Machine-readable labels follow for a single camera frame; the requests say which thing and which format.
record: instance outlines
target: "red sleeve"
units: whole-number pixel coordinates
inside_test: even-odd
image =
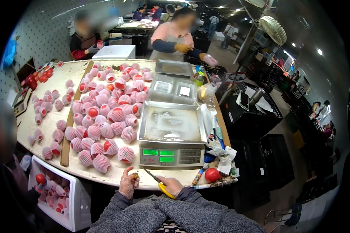
[[[71,52],[71,55],[73,56],[73,58],[75,60],[81,59],[86,57],[87,55],[84,53],[86,49],[78,49],[78,50],[74,50]]]

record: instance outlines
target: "scale keypad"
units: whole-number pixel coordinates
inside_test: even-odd
[[[201,149],[189,148],[180,150],[180,164],[199,163],[201,159]]]

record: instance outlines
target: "pink shirt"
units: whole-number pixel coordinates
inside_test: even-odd
[[[174,29],[175,29],[175,25],[173,24],[173,22],[168,22],[168,23],[163,23],[161,24],[153,33],[153,36],[151,38],[151,43],[153,44],[153,42],[155,40],[163,40],[166,41],[167,36],[170,32],[170,27],[171,27],[171,35],[173,35],[175,38],[178,38],[179,36],[181,36],[180,38],[184,38],[184,44],[190,46],[191,48],[194,48],[194,42],[193,42],[193,38],[192,35],[189,32],[183,32],[182,34],[178,34]]]

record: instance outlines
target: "gray sweater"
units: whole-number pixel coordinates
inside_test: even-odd
[[[119,192],[105,208],[88,233],[155,232],[171,218],[187,232],[266,232],[257,222],[207,201],[192,187],[183,188],[177,200],[166,195],[133,204]]]

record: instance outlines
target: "white styrofoam box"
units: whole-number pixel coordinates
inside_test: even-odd
[[[91,190],[91,185],[86,183],[82,184],[78,178],[49,165],[36,156],[32,156],[32,169],[30,170],[29,175],[29,190],[37,185],[35,176],[41,173],[41,166],[70,181],[69,219],[67,219],[63,213],[58,213],[53,208],[50,208],[46,202],[39,201],[38,207],[54,221],[72,232],[91,226],[91,197],[87,192],[87,190]]]
[[[107,45],[100,49],[92,59],[135,59],[135,45]]]
[[[222,32],[215,32],[213,40],[223,41],[224,40],[224,34]]]

